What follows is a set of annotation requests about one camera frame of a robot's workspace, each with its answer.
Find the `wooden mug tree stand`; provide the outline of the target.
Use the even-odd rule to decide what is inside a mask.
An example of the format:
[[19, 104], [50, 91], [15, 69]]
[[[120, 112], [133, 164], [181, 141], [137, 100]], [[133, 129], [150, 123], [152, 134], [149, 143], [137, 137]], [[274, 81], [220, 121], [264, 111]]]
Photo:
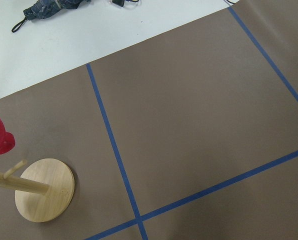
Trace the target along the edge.
[[21, 160], [0, 172], [0, 188], [14, 190], [19, 214], [34, 223], [44, 223], [60, 216], [69, 206], [75, 192], [75, 177], [64, 162], [54, 158], [30, 164], [20, 177], [13, 173], [24, 167]]

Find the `dark folded umbrella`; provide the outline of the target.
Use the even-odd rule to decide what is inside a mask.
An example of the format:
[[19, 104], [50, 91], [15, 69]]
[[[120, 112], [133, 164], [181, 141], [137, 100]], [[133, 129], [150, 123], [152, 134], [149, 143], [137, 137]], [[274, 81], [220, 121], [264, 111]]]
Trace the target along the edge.
[[23, 10], [23, 20], [17, 23], [11, 32], [17, 32], [26, 21], [47, 19], [63, 9], [75, 10], [84, 2], [89, 3], [91, 0], [38, 0], [34, 5]]

